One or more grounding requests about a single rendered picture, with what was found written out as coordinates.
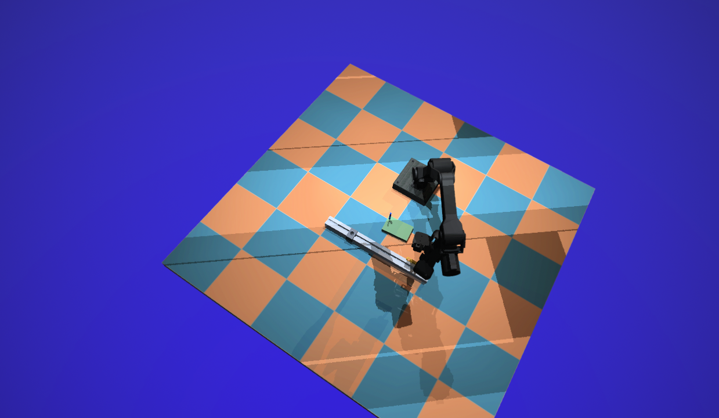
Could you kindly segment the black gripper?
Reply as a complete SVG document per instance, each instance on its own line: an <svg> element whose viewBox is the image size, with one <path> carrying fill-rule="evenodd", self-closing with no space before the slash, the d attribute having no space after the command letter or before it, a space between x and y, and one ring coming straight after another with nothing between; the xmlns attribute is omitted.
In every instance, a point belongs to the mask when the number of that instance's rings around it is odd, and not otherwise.
<svg viewBox="0 0 719 418"><path fill-rule="evenodd" d="M430 248L429 253L425 252L420 255L420 260L418 260L415 267L413 267L413 272L417 273L420 277L422 277L425 280L428 280L432 277L432 273L434 272L434 265L440 262L440 255L437 249L435 248L435 243L438 240L438 233L440 230L436 230L433 232L432 236L435 235L435 241L431 242L432 247Z"/></svg>

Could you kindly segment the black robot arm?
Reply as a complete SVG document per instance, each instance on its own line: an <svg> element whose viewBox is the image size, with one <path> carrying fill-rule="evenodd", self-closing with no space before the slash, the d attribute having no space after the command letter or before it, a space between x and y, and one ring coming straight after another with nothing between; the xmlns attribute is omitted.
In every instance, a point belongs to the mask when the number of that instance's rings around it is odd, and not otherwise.
<svg viewBox="0 0 719 418"><path fill-rule="evenodd" d="M451 158L431 158L426 167L413 167L412 186L418 190L426 191L430 182L440 185L440 196L442 202L443 221L440 225L438 240L435 248L439 252L442 274L444 277L454 277L461 273L458 254L464 253L466 245L466 233L463 230L462 222L457 217L456 195L455 195L455 172L456 165ZM431 241L435 235L429 236L417 231L413 236L413 251L429 253L432 247ZM460 246L457 246L460 244Z"/></svg>

